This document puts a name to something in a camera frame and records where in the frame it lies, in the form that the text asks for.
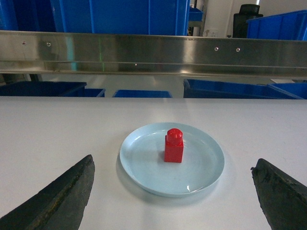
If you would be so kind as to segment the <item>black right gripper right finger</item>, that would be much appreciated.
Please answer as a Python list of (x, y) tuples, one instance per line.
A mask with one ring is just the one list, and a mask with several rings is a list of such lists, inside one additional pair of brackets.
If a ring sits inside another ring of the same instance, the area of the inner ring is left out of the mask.
[(260, 207), (272, 230), (307, 228), (307, 187), (265, 159), (251, 168)]

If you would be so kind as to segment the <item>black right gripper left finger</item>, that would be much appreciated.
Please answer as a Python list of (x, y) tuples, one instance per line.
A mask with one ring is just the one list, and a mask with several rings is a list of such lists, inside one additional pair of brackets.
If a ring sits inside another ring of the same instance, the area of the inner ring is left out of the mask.
[(36, 195), (0, 219), (2, 230), (77, 230), (94, 183), (87, 155)]

